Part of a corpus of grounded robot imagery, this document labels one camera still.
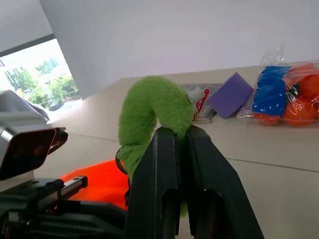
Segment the white wall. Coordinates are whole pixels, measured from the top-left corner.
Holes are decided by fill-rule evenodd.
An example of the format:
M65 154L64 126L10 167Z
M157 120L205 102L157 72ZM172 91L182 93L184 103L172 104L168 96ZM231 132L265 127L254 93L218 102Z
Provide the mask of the white wall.
M39 0L0 0L0 52L52 33Z
M119 78L319 58L319 0L41 0L85 98Z

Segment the window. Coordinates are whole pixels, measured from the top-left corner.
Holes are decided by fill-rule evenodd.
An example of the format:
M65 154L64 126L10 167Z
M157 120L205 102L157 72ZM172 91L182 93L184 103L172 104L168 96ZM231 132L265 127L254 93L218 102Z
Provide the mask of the window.
M56 39L0 58L0 91L43 107L50 120L82 100Z

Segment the white surface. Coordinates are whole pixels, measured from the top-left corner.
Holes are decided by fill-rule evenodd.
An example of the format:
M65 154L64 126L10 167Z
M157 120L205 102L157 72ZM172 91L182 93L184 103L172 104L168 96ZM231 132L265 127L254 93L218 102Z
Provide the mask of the white surface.
M33 178L34 178L34 173L33 171L30 171L30 172L15 176L13 178L0 181L0 192L3 192L9 188L13 188L26 181L32 180Z
M0 52L52 33L39 0L0 0Z
M35 171L57 177L74 169L113 159L118 143L70 134L68 142ZM229 160L243 183L265 239L317 239L319 173ZM188 218L181 219L180 239L192 239Z
M115 158L118 142L69 134L68 141L34 171L35 177L60 177L75 169Z
M230 160L236 169L265 239L317 239L319 174ZM180 221L180 239L189 235Z
M258 67L233 68L201 73L168 75L178 83L221 83L238 72L254 84ZM84 100L79 108L57 120L69 132L97 138L118 140L118 119L128 89L138 78L122 79ZM200 125L210 135L221 153L237 159L319 172L318 128L266 127L246 124L236 118L213 118Z
M41 0L82 98L123 78L319 58L318 0Z

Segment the tree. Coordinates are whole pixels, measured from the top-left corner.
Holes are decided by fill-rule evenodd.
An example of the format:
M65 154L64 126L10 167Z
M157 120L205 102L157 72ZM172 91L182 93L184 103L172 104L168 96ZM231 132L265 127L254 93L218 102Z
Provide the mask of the tree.
M43 61L42 64L38 65L35 69L40 72L40 75L49 74L51 71L57 67L59 63L57 60L50 58L46 61Z
M43 90L41 86L36 86L33 91L28 96L28 101L31 103L41 105L42 107L48 109L50 107L49 96Z
M73 77L60 77L49 82L52 92L53 105L64 103L67 100L79 96L79 90L75 85Z
M21 89L24 92L37 86L37 81L32 79L26 69L23 69L22 72L15 70L13 74L10 74L10 77L7 74L7 78L15 90Z

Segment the white table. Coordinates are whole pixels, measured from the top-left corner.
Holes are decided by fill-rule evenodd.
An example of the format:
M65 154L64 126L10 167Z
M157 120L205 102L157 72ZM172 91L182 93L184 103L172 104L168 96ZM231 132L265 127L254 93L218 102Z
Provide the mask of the white table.
M254 85L258 67L167 76L177 83L222 83L238 72ZM35 175L58 176L114 158L118 118L128 89L139 78L122 79L84 100L57 120L68 143L49 156ZM316 239L319 235L319 129L265 127L215 117L199 125L238 172L267 239ZM180 238L188 238L182 219Z

